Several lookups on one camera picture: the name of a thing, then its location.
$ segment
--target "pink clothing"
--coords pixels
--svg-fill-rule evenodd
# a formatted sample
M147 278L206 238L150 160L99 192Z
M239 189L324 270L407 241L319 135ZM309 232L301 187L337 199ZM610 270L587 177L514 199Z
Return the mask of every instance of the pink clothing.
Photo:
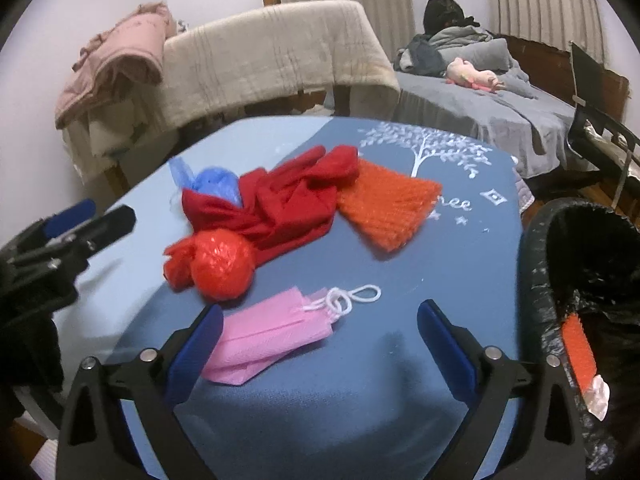
M111 30L91 38L58 97L56 128L90 108L122 100L132 82L159 84L164 41L175 34L169 9L156 3L138 6Z
M330 336L337 319L332 313L302 309L326 293L323 289L305 298L294 287L225 317L222 336L201 376L239 386L296 348Z

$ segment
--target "screw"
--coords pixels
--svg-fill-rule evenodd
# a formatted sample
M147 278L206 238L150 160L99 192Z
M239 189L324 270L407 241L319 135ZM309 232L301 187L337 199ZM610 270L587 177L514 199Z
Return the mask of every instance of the screw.
M145 363L150 363L156 357L158 357L158 351L155 348L146 348L140 352L140 360Z
M502 350L497 346L488 346L484 349L484 355L486 355L492 361L497 361L502 357Z
M95 360L95 357L85 357L84 359L82 359L80 366L83 370L91 370L91 368L93 368L96 363L97 361Z
M546 364L552 366L553 368L558 368L560 366L560 359L558 359L555 355L546 356Z

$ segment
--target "table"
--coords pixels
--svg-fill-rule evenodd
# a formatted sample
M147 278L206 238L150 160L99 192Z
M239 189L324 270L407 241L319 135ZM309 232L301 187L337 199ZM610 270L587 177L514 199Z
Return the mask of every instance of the table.
M199 380L175 410L188 437L221 480L421 479L466 413L417 331L421 301L435 299L486 346L516 350L516 257L521 234L513 161L474 139L418 126L350 118L239 121L184 153L194 169L271 169L316 144L355 144L367 160L443 184L442 198L414 239L393 256L372 251L340 215L331 232L264 265L243 305L291 286L375 283L382 298L357 304L325 341L301 349L240 387ZM162 250L190 232L163 166L118 204L132 206L132 235L92 260L81 299L56 314L66 384L82 357L130 359L159 348L204 304L194 290L162 282ZM478 478L506 444L510 404ZM135 414L128 410L131 423ZM149 472L154 457L139 428Z

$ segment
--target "red cloth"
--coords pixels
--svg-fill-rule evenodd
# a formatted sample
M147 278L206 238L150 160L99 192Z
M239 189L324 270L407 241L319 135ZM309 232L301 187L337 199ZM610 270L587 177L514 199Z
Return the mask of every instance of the red cloth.
M358 176L358 151L322 146L267 172L240 177L242 208L188 189L182 209L194 232L225 228L246 237L256 248L256 266L329 232L337 206L337 187Z

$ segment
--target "black garbage bag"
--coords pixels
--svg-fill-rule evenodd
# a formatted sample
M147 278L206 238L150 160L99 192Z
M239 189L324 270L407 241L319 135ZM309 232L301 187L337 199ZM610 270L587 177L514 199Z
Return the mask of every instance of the black garbage bag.
M580 199L546 204L525 232L518 270L523 358L560 358L580 413L590 478L640 478L640 232ZM560 326L578 313L610 387L603 422L587 411Z

